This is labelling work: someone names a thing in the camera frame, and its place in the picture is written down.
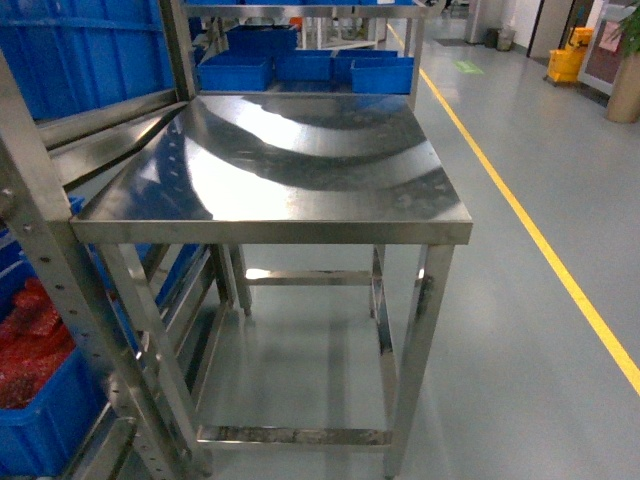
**white wall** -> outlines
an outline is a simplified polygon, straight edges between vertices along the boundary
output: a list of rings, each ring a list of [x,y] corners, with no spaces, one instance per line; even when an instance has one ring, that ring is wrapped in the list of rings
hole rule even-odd
[[[529,47],[539,7],[540,0],[505,0],[502,22],[514,28],[515,43],[522,47]]]
[[[604,0],[593,1],[593,7],[591,7],[591,13],[589,14],[589,19],[587,20],[587,27],[595,28],[598,17],[600,17],[600,12],[602,11],[603,4]]]
[[[562,40],[567,18],[571,13],[573,0],[553,0],[544,2],[536,38],[531,48],[531,57],[549,58],[549,50],[558,48]]]

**blue plastic bin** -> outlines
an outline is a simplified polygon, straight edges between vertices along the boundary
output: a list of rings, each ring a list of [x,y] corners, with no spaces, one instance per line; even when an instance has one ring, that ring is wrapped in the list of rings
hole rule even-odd
[[[413,5],[412,0],[359,0],[360,5]]]
[[[190,5],[237,5],[236,0],[187,0]]]
[[[21,250],[8,228],[0,230],[0,272],[20,260]]]
[[[0,2],[0,48],[34,118],[170,88],[155,0]]]
[[[351,83],[351,64],[362,58],[397,58],[395,50],[340,50],[333,59],[333,79],[339,83]]]
[[[353,93],[411,92],[413,58],[363,58],[354,60],[351,68]]]
[[[11,297],[35,273],[16,262],[0,273],[0,318]],[[106,398],[78,350],[21,410],[0,410],[0,476],[59,475],[84,439]]]
[[[331,80],[331,50],[295,50],[276,57],[276,78],[282,81]]]
[[[236,55],[275,57],[298,46],[293,25],[239,25],[227,32],[229,51]]]
[[[238,0],[240,5],[304,5],[303,0]]]
[[[267,57],[218,55],[201,63],[198,73],[203,90],[262,92],[273,79],[273,65]]]

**gray epoxy floor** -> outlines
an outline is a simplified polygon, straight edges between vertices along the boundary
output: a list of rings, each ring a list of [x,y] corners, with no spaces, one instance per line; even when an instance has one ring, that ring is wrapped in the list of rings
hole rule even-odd
[[[440,19],[429,35],[451,38],[462,29],[461,21]],[[460,59],[484,75],[460,73],[453,64]],[[514,52],[445,48],[429,39],[423,66],[640,361],[640,125],[606,122],[601,106],[544,83],[544,67]],[[471,244],[456,250],[399,478],[640,478],[637,394],[422,80],[416,115],[475,227]],[[361,268],[370,254],[358,246],[246,252],[257,268]],[[417,248],[388,247],[397,349],[417,255]],[[230,340],[216,365],[222,375],[209,386],[203,420],[380,425],[366,292],[253,293],[254,321],[227,326]],[[381,456],[364,454],[225,452],[214,468],[221,480],[382,478]]]

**metal rack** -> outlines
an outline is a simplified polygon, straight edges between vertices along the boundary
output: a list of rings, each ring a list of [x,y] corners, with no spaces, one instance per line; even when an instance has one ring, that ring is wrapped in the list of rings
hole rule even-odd
[[[195,478],[199,474],[210,473],[211,449],[276,446],[384,451],[385,475],[392,477],[400,469],[408,442],[453,246],[466,243],[471,231],[471,220],[464,205],[410,111],[415,105],[424,21],[429,9],[419,3],[414,7],[189,6],[180,0],[160,0],[159,3],[175,90],[38,127],[0,55],[0,214],[32,261],[110,402],[109,410],[99,424],[107,433],[95,435],[98,430],[93,430],[90,439],[97,438],[97,446],[91,447],[89,441],[86,446],[99,452],[92,455],[95,462],[87,465],[86,461],[79,460],[67,476],[112,478],[121,464],[123,451],[130,446],[140,455],[149,475],[156,480]],[[360,210],[355,217],[340,217],[339,212],[326,211],[322,213],[324,217],[318,217],[312,205],[319,199],[308,196],[304,186],[296,186],[299,178],[289,178],[288,181],[294,182],[289,187],[297,189],[294,197],[301,202],[300,211],[304,213],[305,208],[309,209],[307,215],[281,219],[267,217],[269,221],[266,223],[263,221],[265,218],[255,216],[255,207],[243,211],[240,218],[227,218],[228,221],[224,218],[218,221],[220,215],[224,217],[224,212],[219,212],[214,217],[216,221],[212,221],[206,216],[175,217],[175,212],[167,214],[167,210],[160,206],[154,213],[138,212],[140,215],[136,216],[131,210],[135,199],[128,198],[133,204],[116,201],[118,198],[123,200],[126,196],[121,194],[130,191],[128,181],[144,178],[144,175],[140,176],[138,167],[148,165],[145,162],[154,161],[154,165],[165,169],[167,175],[178,178],[181,174],[175,163],[183,169],[191,168],[188,158],[181,156],[180,149],[176,149],[179,142],[191,138],[185,135],[185,130],[190,136],[195,135],[193,138],[205,143],[207,139],[213,142],[209,150],[200,150],[202,155],[211,155],[216,149],[235,148],[233,145],[216,145],[216,132],[225,128],[220,119],[224,119],[225,111],[241,115],[242,109],[250,105],[233,96],[197,98],[187,18],[201,15],[406,18],[405,55],[409,54],[414,28],[416,33],[413,88],[407,99],[409,108],[402,97],[344,95],[340,102],[335,96],[302,94],[252,98],[257,102],[277,98],[276,105],[287,104],[280,112],[285,119],[287,111],[295,113],[300,105],[318,100],[325,104],[342,104],[341,110],[332,110],[337,112],[331,118],[332,125],[348,121],[350,115],[368,116],[378,131],[364,132],[355,147],[346,137],[340,137],[337,143],[340,148],[367,150],[367,142],[380,138],[380,132],[387,138],[389,129],[408,132],[401,143],[392,141],[393,148],[388,151],[374,142],[378,151],[386,152],[384,155],[376,156],[373,151],[368,154],[378,162],[376,168],[384,168],[387,177],[393,177],[390,172],[397,169],[400,176],[394,181],[397,185],[408,185],[408,190],[396,191],[389,190],[390,185],[378,186],[375,197],[382,203],[374,205],[370,212]],[[372,102],[384,106],[386,113],[381,116],[377,107],[366,107]],[[237,122],[227,123],[236,128],[232,133],[240,133]],[[313,131],[310,124],[300,126],[305,129],[305,135]],[[324,144],[331,145],[336,138],[326,137]],[[271,145],[269,142],[277,145],[272,138],[266,138],[264,145]],[[325,152],[324,156],[331,160],[335,154]],[[295,156],[285,157],[282,158],[289,162],[296,160]],[[219,158],[224,158],[222,153],[210,160]],[[124,173],[89,205],[81,217],[70,221],[65,188],[82,183],[123,160],[130,162]],[[361,168],[359,173],[370,175],[375,186],[378,180],[373,179],[380,177],[376,171]],[[189,195],[202,193],[193,188],[184,191],[181,186],[171,185],[171,195],[162,198],[173,196],[188,200]],[[283,188],[286,185],[286,181],[282,183]],[[381,221],[378,218],[380,212],[395,204],[398,194],[409,203],[412,199],[420,200],[422,210],[408,208],[399,222],[398,219],[390,223]],[[137,199],[138,207],[146,205],[145,202],[151,198],[143,196]],[[326,199],[336,201],[333,197]],[[371,198],[354,194],[348,201],[361,206],[363,202],[370,203]],[[209,211],[215,209],[215,205],[207,207]],[[281,222],[278,234],[273,233],[274,220]],[[243,243],[317,243],[319,240],[323,243],[375,245],[371,269],[367,272],[267,272],[260,278],[246,278]],[[154,292],[153,279],[167,255],[168,246],[195,241],[204,245],[197,249],[186,273],[172,291],[172,301],[158,308],[154,302],[154,293],[157,292]],[[154,244],[143,262],[138,259],[132,245],[137,242]],[[131,348],[120,327],[112,300],[105,293],[84,246],[87,243],[97,245],[116,285],[118,301],[134,329],[144,332],[138,339],[138,349]],[[382,281],[386,243],[423,245],[416,274],[412,318],[399,370],[393,354]],[[188,384],[177,357],[182,352],[204,296],[214,282],[220,306],[209,325],[205,349],[199,355],[203,363],[193,384]],[[238,297],[245,314],[249,315],[250,285],[291,284],[370,286],[371,314],[375,318],[380,341],[387,430],[239,428],[200,425],[197,422],[203,385],[210,376],[221,326],[233,309],[235,297]],[[114,421],[105,422],[104,418],[111,415],[108,412],[113,412],[115,417],[111,418]]]

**potted plant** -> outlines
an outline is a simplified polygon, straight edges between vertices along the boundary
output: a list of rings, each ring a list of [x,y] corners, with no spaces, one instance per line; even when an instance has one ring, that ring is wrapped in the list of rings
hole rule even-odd
[[[613,84],[606,117],[613,122],[633,123],[640,117],[640,0],[633,0],[631,15],[620,21],[622,55],[620,70]]]

